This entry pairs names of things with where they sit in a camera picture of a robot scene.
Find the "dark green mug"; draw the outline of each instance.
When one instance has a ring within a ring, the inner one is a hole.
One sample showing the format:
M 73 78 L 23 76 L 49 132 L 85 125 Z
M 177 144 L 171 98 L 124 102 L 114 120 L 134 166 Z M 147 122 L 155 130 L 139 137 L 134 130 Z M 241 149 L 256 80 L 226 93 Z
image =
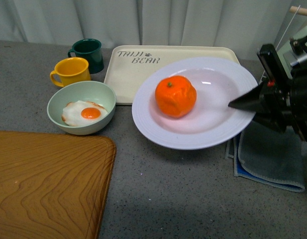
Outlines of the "dark green mug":
M 94 74 L 103 70 L 102 44 L 96 39 L 77 41 L 68 51 L 68 57 L 74 53 L 77 57 L 85 58 L 89 63 L 89 73 Z

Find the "mandarin orange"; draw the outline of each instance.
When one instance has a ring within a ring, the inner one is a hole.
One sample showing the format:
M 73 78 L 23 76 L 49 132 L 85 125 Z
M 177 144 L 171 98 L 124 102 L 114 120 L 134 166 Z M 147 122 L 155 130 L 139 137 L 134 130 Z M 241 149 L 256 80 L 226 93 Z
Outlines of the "mandarin orange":
M 188 114 L 197 100 L 197 91 L 184 76 L 172 76 L 159 82 L 155 100 L 160 111 L 170 117 Z

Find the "gray towel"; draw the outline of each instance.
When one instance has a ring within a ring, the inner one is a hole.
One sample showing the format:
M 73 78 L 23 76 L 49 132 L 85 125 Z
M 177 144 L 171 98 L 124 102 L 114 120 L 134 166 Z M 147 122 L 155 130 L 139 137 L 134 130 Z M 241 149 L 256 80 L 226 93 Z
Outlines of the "gray towel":
M 293 192 L 305 190 L 301 140 L 292 128 L 285 133 L 256 122 L 227 143 L 234 175 Z

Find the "curtain fold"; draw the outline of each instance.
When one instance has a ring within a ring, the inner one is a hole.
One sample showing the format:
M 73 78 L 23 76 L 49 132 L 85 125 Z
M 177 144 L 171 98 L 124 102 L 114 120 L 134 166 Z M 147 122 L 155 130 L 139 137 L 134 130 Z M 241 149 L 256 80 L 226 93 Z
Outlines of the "curtain fold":
M 221 46 L 257 60 L 262 44 L 278 44 L 291 5 L 307 8 L 307 0 L 0 0 L 0 40 Z M 305 21 L 296 16 L 282 43 Z

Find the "wooden cutting board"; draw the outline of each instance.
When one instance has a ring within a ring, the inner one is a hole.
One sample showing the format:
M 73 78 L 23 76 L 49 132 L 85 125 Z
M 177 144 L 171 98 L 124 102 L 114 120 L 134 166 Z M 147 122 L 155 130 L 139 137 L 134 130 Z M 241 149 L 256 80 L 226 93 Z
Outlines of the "wooden cutting board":
M 114 142 L 0 131 L 0 239 L 98 238 Z

